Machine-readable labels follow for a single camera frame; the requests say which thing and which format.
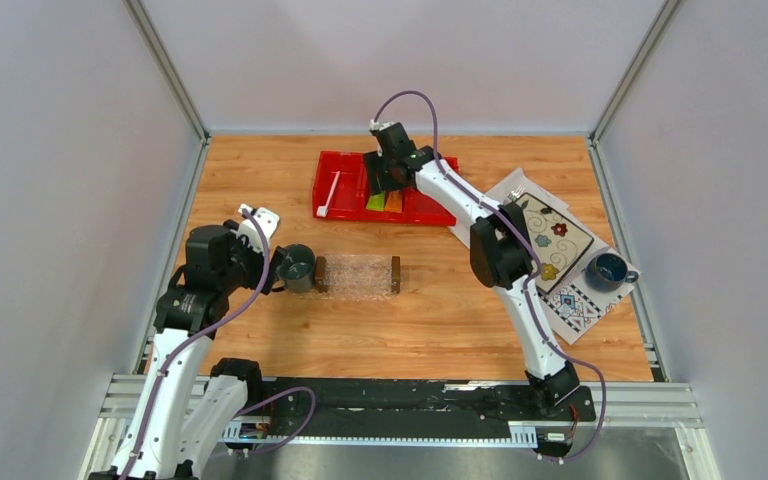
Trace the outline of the dark grey mug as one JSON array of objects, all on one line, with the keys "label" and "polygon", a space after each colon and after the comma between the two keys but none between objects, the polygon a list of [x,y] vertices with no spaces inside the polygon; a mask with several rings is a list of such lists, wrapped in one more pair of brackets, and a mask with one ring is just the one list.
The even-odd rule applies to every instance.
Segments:
[{"label": "dark grey mug", "polygon": [[291,244],[278,247],[277,252],[282,255],[277,274],[285,289],[297,294],[312,290],[316,262],[313,250],[304,244]]}]

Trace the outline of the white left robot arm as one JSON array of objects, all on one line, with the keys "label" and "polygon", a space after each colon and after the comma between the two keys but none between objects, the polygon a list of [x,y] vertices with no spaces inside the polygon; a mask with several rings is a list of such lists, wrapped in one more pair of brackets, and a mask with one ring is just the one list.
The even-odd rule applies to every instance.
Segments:
[{"label": "white left robot arm", "polygon": [[265,209],[242,222],[193,229],[185,262],[156,304],[155,336],[135,414],[111,465],[92,479],[198,479],[223,430],[238,411],[251,415],[266,390],[257,362],[220,361],[194,409],[190,397],[219,328],[245,311],[231,310],[241,288],[265,295],[275,282],[277,261],[270,242],[280,226]]}]

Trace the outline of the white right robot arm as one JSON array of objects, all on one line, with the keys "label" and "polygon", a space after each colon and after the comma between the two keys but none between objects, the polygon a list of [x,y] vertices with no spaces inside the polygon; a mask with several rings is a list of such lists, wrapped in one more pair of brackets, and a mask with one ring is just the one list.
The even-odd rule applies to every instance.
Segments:
[{"label": "white right robot arm", "polygon": [[418,147],[399,122],[371,121],[370,133],[378,143],[364,156],[372,186],[414,188],[467,226],[472,272],[500,299],[517,333],[532,409],[546,419],[558,417],[580,380],[540,305],[536,278],[541,264],[522,207],[481,193],[433,147]]}]

